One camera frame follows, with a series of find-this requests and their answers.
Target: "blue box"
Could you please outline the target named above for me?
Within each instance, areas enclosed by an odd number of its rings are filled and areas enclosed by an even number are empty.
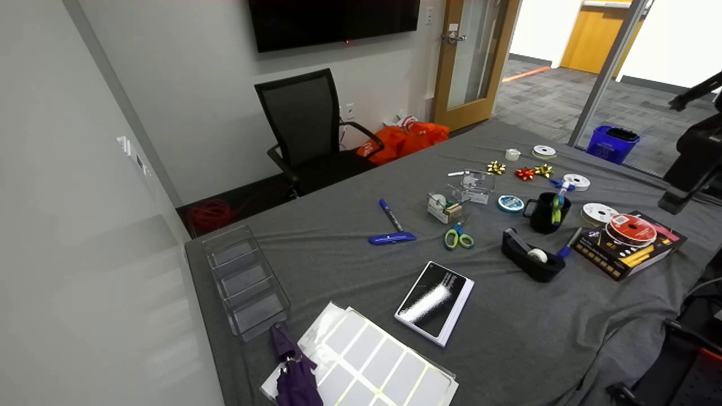
[[[638,135],[615,126],[599,126],[591,135],[587,154],[604,158],[610,162],[624,162]]]

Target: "scissors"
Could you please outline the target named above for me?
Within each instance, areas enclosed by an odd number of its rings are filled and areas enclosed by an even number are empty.
[[[445,233],[445,248],[455,251],[459,247],[467,251],[474,247],[474,238],[464,233],[462,224],[455,224]]]

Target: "gray tablecloth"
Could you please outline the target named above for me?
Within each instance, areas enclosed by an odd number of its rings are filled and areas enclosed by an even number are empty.
[[[241,343],[230,337],[212,287],[204,241],[249,233],[268,259],[282,296],[288,301],[288,328],[300,337],[332,301],[354,307],[373,322],[416,347],[428,361],[455,374],[453,405],[612,405],[604,386],[634,383],[657,360],[664,321],[675,318],[683,294],[702,275],[722,241],[722,211],[697,199],[673,217],[657,207],[661,184],[653,176],[553,144],[555,176],[585,174],[591,187],[571,194],[573,207],[553,236],[538,236],[522,214],[495,204],[467,207],[464,229],[476,238],[471,251],[445,251],[445,227],[427,214],[427,194],[445,192],[447,172],[482,170],[503,160],[505,150],[522,150],[518,162],[495,178],[495,199],[533,199],[553,190],[548,180],[522,184],[516,168],[540,164],[533,134],[487,123],[445,144],[373,170],[347,184],[302,196],[209,238],[187,243],[198,303],[215,351],[229,405],[268,405],[259,383],[274,371],[267,337]],[[365,239],[393,233],[377,202],[386,199],[414,243],[371,247]],[[500,256],[500,233],[513,227],[530,243],[555,252],[583,227],[579,207],[588,202],[618,211],[641,211],[688,238],[682,251],[643,273],[613,283],[591,261],[571,256],[548,285],[530,280]],[[402,328],[393,311],[427,259],[436,259],[476,280],[476,289],[445,351]]]

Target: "wall-mounted tv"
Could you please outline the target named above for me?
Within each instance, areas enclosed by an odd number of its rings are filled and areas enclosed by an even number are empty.
[[[259,53],[416,33],[419,0],[249,0]]]

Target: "black chair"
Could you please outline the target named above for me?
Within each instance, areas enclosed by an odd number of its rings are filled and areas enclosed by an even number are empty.
[[[384,142],[357,123],[340,123],[332,70],[258,83],[254,93],[278,140],[268,158],[292,180],[294,196],[373,170]],[[338,130],[351,126],[374,142],[371,157],[338,152]]]

